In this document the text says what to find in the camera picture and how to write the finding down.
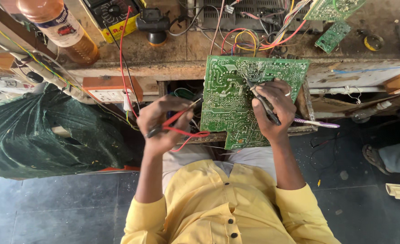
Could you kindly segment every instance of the plastic bottle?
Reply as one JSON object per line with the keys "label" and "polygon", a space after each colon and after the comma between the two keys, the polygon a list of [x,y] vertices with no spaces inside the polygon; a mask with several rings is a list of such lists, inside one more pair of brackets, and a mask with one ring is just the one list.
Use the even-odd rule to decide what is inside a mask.
{"label": "plastic bottle", "polygon": [[90,65],[99,59],[98,47],[63,0],[17,0],[17,7],[73,62]]}

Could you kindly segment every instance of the sandal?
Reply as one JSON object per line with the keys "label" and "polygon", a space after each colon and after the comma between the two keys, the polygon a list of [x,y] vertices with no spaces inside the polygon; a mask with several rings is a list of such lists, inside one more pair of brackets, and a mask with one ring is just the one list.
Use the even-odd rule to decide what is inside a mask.
{"label": "sandal", "polygon": [[364,158],[372,165],[376,166],[382,173],[390,175],[385,167],[385,163],[379,155],[377,149],[372,148],[370,145],[364,145],[363,147]]}

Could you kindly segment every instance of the printed circuit board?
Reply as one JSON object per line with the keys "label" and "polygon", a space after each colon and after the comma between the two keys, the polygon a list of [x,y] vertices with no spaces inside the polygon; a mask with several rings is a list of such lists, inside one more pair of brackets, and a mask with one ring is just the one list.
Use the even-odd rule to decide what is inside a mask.
{"label": "printed circuit board", "polygon": [[244,75],[258,85],[280,78],[292,87],[295,102],[309,60],[208,56],[200,130],[227,131],[226,149],[269,145],[261,134],[251,100],[254,95]]}
{"label": "printed circuit board", "polygon": [[304,19],[345,20],[364,3],[365,0],[316,0]]}
{"label": "printed circuit board", "polygon": [[315,46],[322,48],[328,54],[337,47],[343,38],[352,28],[346,22],[338,21],[334,23],[320,38],[316,41]]}

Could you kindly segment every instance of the floor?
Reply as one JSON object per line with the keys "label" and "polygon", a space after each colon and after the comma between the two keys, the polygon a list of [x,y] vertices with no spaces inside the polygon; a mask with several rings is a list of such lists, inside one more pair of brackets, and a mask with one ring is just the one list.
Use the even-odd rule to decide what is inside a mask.
{"label": "floor", "polygon": [[[385,191],[400,174],[383,175],[361,155],[365,143],[400,142],[400,123],[339,123],[291,138],[328,225],[343,244],[400,244],[400,200]],[[138,173],[0,178],[0,244],[118,244],[137,181]]]}

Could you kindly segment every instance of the toothbrush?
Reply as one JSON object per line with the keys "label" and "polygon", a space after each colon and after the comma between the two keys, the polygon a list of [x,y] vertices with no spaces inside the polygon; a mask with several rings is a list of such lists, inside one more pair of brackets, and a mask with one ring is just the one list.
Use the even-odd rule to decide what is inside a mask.
{"label": "toothbrush", "polygon": [[325,123],[325,122],[320,122],[320,121],[311,121],[311,120],[305,120],[305,119],[294,118],[293,121],[298,122],[298,123],[306,123],[306,124],[323,126],[323,127],[327,127],[327,128],[338,128],[338,127],[340,127],[340,125],[337,125],[337,124],[330,124],[330,123]]}

